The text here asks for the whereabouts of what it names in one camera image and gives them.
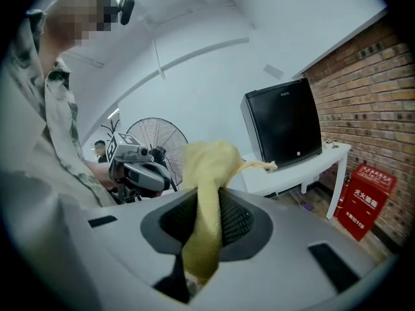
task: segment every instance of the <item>white table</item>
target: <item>white table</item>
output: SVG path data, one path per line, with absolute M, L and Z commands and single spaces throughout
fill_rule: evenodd
M 263 169 L 247 168 L 242 171 L 242 177 L 246 185 L 246 191 L 251 194 L 266 196 L 273 192 L 279 193 L 301 184 L 301 192 L 305 194 L 308 184 L 314 178 L 338 162 L 336 186 L 330 202 L 327 219 L 331 219 L 335 212 L 340 192 L 342 190 L 348 152 L 351 148 L 348 144 L 335 143 L 338 148 L 326 149 L 323 152 L 305 159 L 299 163 L 279 168 L 274 172 L 266 172 Z M 254 153 L 243 156 L 246 161 L 257 161 Z

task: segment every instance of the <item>fan grille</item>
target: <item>fan grille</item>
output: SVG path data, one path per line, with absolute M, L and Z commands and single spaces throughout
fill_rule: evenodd
M 182 147 L 187 144 L 184 134 L 171 122 L 149 117 L 134 123 L 127 131 L 149 149 L 160 146 L 166 150 L 165 164 L 173 183 L 178 186 L 183 181 Z

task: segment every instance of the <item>red fire extinguisher box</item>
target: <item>red fire extinguisher box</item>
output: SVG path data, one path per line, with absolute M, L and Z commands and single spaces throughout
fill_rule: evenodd
M 395 183 L 394 176 L 368 165 L 355 169 L 338 220 L 356 240 L 372 228 Z

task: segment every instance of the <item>yellow cloth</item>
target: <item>yellow cloth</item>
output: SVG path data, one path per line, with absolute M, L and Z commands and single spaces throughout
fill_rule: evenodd
M 246 167 L 275 170 L 275 162 L 245 163 L 229 142 L 198 142 L 184 148 L 184 188 L 198 188 L 195 228 L 182 250 L 184 270 L 205 284 L 218 267 L 222 227 L 218 190 Z

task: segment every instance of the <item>electric fan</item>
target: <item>electric fan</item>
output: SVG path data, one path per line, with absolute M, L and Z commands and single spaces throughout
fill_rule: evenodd
M 171 175 L 172 186 L 177 191 L 183 181 L 182 146 L 187 139 L 184 134 L 171 122 L 149 117 L 134 123 L 127 133 L 134 135 L 139 142 L 150 149 L 154 162 L 166 167 Z

